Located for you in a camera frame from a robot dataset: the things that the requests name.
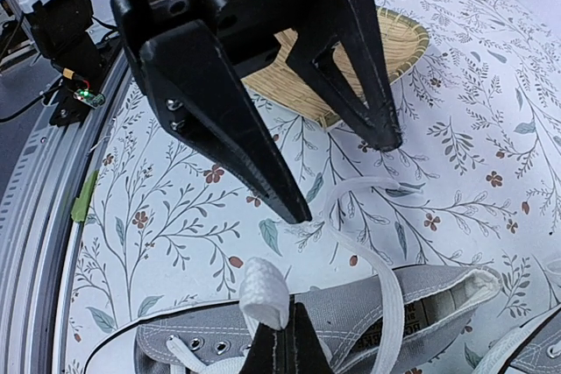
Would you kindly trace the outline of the grey sneaker with white laces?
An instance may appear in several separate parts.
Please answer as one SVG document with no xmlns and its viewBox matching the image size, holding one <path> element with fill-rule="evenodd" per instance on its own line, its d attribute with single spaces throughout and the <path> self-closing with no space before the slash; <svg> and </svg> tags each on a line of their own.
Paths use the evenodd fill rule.
<svg viewBox="0 0 561 374">
<path fill-rule="evenodd" d="M 75 266 L 67 367 L 80 373 L 167 372 L 178 335 L 204 363 L 241 357 L 251 337 L 238 307 L 253 258 L 273 263 L 306 307 L 334 371 L 369 371 L 382 329 L 380 282 L 361 251 L 395 271 L 404 294 L 399 372 L 466 373 L 501 329 L 487 182 L 354 188 L 322 217 L 330 186 L 309 185 L 312 222 L 288 226 L 231 180 L 193 181 L 126 200 L 102 182 Z"/>
</svg>

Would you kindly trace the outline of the green tape piece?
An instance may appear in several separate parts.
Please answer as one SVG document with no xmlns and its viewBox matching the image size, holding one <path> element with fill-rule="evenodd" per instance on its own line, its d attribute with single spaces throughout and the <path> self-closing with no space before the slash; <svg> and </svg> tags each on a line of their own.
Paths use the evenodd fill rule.
<svg viewBox="0 0 561 374">
<path fill-rule="evenodd" d="M 75 199 L 71 210 L 71 218 L 73 222 L 85 222 L 89 212 L 89 204 L 91 197 L 96 188 L 96 182 L 99 171 L 92 172 L 82 185 L 82 190 Z"/>
</svg>

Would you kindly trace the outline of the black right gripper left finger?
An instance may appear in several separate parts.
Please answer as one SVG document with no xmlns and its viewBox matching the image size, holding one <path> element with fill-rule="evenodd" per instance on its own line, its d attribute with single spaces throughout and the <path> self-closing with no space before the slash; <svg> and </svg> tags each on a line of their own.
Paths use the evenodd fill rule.
<svg viewBox="0 0 561 374">
<path fill-rule="evenodd" d="M 260 323 L 239 373 L 281 374 L 287 369 L 285 331 Z"/>
</svg>

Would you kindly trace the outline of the aluminium front rail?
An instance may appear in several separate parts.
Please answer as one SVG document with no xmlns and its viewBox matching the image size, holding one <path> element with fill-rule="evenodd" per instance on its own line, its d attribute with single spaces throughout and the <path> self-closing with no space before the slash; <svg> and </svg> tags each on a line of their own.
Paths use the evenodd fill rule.
<svg viewBox="0 0 561 374">
<path fill-rule="evenodd" d="M 105 104 L 81 123 L 51 125 L 40 114 L 1 201 L 1 371 L 49 373 L 60 283 L 72 226 L 70 212 L 85 181 L 92 147 L 130 84 L 120 53 L 102 92 Z"/>
</svg>

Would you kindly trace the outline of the floral patterned table mat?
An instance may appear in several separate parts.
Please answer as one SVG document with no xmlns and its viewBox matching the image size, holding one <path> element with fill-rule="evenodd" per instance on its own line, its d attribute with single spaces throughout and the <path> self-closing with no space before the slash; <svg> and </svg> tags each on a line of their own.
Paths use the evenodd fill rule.
<svg viewBox="0 0 561 374">
<path fill-rule="evenodd" d="M 391 22 L 385 37 L 417 38 L 422 31 L 430 36 L 425 54 L 393 85 L 404 138 L 399 149 L 378 152 L 344 124 L 326 130 L 275 104 L 273 93 L 300 89 L 284 67 L 249 78 L 248 91 L 313 220 L 309 185 L 318 180 L 330 186 L 320 213 L 324 219 L 354 188 L 490 185 L 501 206 L 495 233 L 501 297 L 494 313 L 501 332 L 491 348 L 550 304 L 560 305 L 560 42 L 515 0 L 376 2 Z M 264 204 L 222 166 L 168 136 L 134 81 L 96 157 L 99 174 L 89 210 L 102 182 L 122 188 L 133 202 L 193 181 L 211 185 L 228 179 Z M 57 373 L 80 373 L 67 367 L 67 352 L 86 221 L 73 235 Z M 240 358 L 204 363 L 178 335 L 165 344 L 176 364 L 163 373 L 184 371 L 189 354 L 197 369 Z"/>
</svg>

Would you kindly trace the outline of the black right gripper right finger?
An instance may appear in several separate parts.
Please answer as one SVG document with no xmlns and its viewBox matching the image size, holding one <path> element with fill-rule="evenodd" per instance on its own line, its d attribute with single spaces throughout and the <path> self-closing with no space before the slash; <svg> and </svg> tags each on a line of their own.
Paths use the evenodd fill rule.
<svg viewBox="0 0 561 374">
<path fill-rule="evenodd" d="M 291 301 L 284 333 L 284 372 L 332 373 L 305 306 Z"/>
</svg>

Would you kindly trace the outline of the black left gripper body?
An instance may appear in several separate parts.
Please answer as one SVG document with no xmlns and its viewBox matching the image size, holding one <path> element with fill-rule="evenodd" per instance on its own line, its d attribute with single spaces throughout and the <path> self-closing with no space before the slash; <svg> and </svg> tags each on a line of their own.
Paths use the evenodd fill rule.
<svg viewBox="0 0 561 374">
<path fill-rule="evenodd" d="M 270 66 L 277 34 L 295 27 L 315 0 L 110 0 L 131 71 L 144 95 L 139 49 L 148 40 L 192 21 L 204 23 L 239 78 Z"/>
</svg>

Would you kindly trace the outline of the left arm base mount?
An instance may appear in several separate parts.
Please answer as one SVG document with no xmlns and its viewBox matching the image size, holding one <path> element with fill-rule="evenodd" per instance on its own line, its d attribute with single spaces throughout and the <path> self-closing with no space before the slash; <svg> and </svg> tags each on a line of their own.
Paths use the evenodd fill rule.
<svg viewBox="0 0 561 374">
<path fill-rule="evenodd" d="M 62 127 L 84 121 L 91 110 L 105 103 L 101 89 L 116 58 L 118 43 L 91 38 L 91 0 L 37 1 L 25 19 L 40 54 L 60 74 L 60 82 L 53 89 L 57 107 L 49 123 Z"/>
</svg>

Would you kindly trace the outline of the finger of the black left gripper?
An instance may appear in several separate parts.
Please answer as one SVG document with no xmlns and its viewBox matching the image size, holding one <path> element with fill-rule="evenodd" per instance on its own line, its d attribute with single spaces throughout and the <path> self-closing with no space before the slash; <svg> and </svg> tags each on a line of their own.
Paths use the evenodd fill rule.
<svg viewBox="0 0 561 374">
<path fill-rule="evenodd" d="M 402 143 L 374 0 L 315 0 L 295 27 L 288 66 L 371 147 L 392 151 Z M 341 44 L 359 79 L 360 99 L 334 61 Z"/>
<path fill-rule="evenodd" d="M 192 21 L 146 41 L 139 63 L 163 129 L 225 168 L 285 222 L 310 220 L 286 161 L 204 23 Z"/>
</svg>

